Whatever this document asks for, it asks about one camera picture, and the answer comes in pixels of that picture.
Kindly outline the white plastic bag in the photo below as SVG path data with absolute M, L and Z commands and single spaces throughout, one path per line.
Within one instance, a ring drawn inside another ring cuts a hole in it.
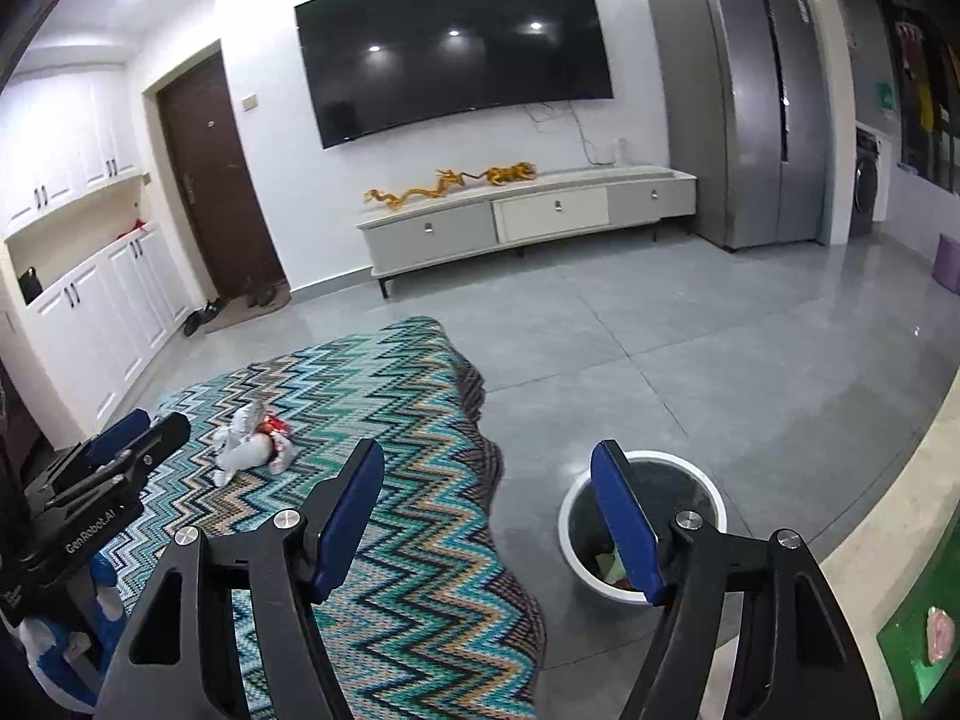
M 238 473 L 261 466 L 279 475 L 298 455 L 290 426 L 259 400 L 241 406 L 226 426 L 218 427 L 213 433 L 213 450 L 213 484 L 217 488 L 224 488 Z

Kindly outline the green tray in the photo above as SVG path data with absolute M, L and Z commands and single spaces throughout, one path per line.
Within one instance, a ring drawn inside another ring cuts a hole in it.
M 928 649 L 928 617 L 942 611 L 953 622 L 952 648 L 932 663 Z M 958 551 L 947 548 L 934 556 L 877 634 L 885 665 L 903 718 L 919 718 L 940 684 L 949 684 L 949 670 L 958 656 Z

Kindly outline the beige coffee table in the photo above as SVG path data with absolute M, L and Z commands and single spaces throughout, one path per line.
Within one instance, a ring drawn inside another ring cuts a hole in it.
M 822 562 L 871 678 L 878 711 L 901 715 L 877 634 L 934 553 L 958 504 L 958 387 L 872 511 Z

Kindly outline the pink object in tray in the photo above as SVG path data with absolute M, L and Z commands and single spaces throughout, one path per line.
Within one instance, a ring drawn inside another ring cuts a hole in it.
M 926 663 L 935 667 L 952 655 L 955 644 L 955 622 L 950 614 L 937 606 L 929 606 L 926 613 Z

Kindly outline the white shoe cabinet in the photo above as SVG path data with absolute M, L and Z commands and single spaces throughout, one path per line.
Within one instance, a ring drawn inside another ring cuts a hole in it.
M 3 89 L 2 362 L 53 447 L 119 414 L 192 307 L 145 184 L 121 67 Z

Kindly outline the black shoes pair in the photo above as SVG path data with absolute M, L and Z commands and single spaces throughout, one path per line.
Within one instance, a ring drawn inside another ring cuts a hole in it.
M 202 309 L 192 310 L 189 316 L 185 317 L 184 325 L 182 326 L 184 337 L 192 337 L 192 335 L 195 335 L 204 325 L 213 322 L 213 320 L 221 314 L 225 305 L 226 302 L 224 302 L 223 299 L 217 298 L 213 299 L 213 301 L 208 301 Z

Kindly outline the brown door mat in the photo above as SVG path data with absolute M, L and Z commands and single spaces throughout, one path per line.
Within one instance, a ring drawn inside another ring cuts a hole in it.
M 260 295 L 270 296 L 270 301 L 260 305 L 258 302 L 249 301 L 245 296 L 231 299 L 213 319 L 202 325 L 202 332 L 219 332 L 225 328 L 235 327 L 235 325 L 249 322 L 249 320 L 260 319 L 260 317 L 268 316 L 268 314 L 283 309 L 290 302 L 290 286 L 286 281 L 280 281 L 270 289 L 263 288 Z

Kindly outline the dark brown entrance door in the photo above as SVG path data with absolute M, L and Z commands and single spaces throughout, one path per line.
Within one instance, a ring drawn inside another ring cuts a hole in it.
M 285 271 L 242 151 L 223 57 L 213 54 L 158 91 L 167 154 L 218 296 L 274 299 Z

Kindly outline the zigzag patterned blanket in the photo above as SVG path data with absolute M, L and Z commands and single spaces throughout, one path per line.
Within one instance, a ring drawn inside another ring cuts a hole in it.
M 320 575 L 317 627 L 358 718 L 529 718 L 547 648 L 539 603 L 490 530 L 503 473 L 485 384 L 443 325 L 409 317 L 194 383 L 163 403 L 187 444 L 106 548 L 133 605 L 179 528 L 250 532 L 301 509 L 372 440 L 327 525 L 350 559 Z

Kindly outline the grey white tv cabinet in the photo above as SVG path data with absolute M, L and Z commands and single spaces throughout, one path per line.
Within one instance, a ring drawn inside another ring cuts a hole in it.
M 651 226 L 697 211 L 697 177 L 670 167 L 626 166 L 545 174 L 503 187 L 415 200 L 358 223 L 382 294 L 398 275 L 500 250 Z

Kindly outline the purple stool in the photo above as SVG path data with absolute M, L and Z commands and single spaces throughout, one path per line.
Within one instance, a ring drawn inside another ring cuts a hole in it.
M 947 291 L 960 293 L 960 242 L 957 239 L 940 234 L 931 277 Z

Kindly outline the washing machine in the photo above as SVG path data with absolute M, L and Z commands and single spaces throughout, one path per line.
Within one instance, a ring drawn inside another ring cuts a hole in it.
M 878 138 L 864 128 L 858 128 L 850 219 L 850 236 L 853 239 L 869 236 L 874 227 L 875 207 L 880 190 L 880 156 L 882 148 Z

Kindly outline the golden dragon ornament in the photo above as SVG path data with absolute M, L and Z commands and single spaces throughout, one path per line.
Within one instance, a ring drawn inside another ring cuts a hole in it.
M 513 182 L 534 181 L 535 177 L 537 177 L 537 169 L 535 169 L 534 164 L 527 161 L 521 161 L 511 166 L 490 166 L 480 174 L 441 169 L 441 171 L 436 172 L 436 182 L 433 187 L 410 187 L 400 193 L 384 192 L 379 188 L 370 188 L 368 192 L 364 193 L 364 201 L 366 203 L 379 203 L 389 210 L 398 210 L 409 200 L 442 199 L 454 190 L 466 188 L 471 182 L 483 182 L 483 184 L 491 185 L 491 187 L 503 187 L 503 185 Z

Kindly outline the silver double door refrigerator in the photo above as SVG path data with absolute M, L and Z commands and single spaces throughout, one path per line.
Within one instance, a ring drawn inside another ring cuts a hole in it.
M 726 250 L 818 238 L 832 127 L 809 0 L 647 3 L 698 234 Z

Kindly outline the black wall television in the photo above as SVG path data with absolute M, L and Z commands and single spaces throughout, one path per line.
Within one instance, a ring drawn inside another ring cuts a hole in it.
M 612 98 L 596 0 L 309 0 L 295 16 L 327 148 L 472 110 Z

